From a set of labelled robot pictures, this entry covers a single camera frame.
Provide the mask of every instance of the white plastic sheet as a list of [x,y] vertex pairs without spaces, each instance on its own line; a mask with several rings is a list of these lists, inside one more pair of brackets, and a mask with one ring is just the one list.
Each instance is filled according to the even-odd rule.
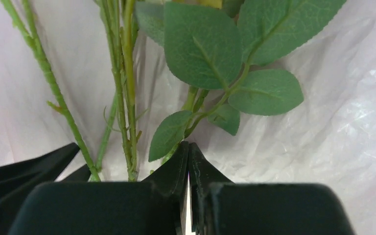
[[[34,0],[40,35],[59,85],[95,155],[114,86],[104,28],[93,1]],[[136,53],[143,131],[140,179],[152,135],[177,111],[187,86],[165,65],[163,50],[140,37]],[[348,0],[314,39],[273,66],[300,80],[305,102],[277,117],[242,116],[236,137],[202,122],[189,138],[235,182],[319,182],[341,198],[357,234],[376,235],[376,1]],[[18,30],[0,4],[0,165],[74,141]],[[63,175],[84,163],[77,156]],[[120,136],[113,133],[103,177],[126,180]]]

